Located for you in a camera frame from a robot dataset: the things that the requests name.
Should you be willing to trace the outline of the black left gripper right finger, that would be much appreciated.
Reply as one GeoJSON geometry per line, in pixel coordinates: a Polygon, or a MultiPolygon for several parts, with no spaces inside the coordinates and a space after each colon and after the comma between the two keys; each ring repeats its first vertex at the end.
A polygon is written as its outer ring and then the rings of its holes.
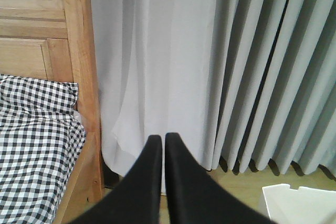
{"type": "Polygon", "coordinates": [[[165,136],[165,185],[171,223],[272,223],[214,181],[178,133],[165,136]]]}

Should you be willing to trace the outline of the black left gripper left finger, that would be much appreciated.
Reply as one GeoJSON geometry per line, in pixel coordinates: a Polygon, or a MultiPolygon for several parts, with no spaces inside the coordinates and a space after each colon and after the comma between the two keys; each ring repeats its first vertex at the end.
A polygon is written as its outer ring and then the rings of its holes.
{"type": "Polygon", "coordinates": [[[123,180],[71,223],[159,223],[162,140],[150,135],[123,180]]]}

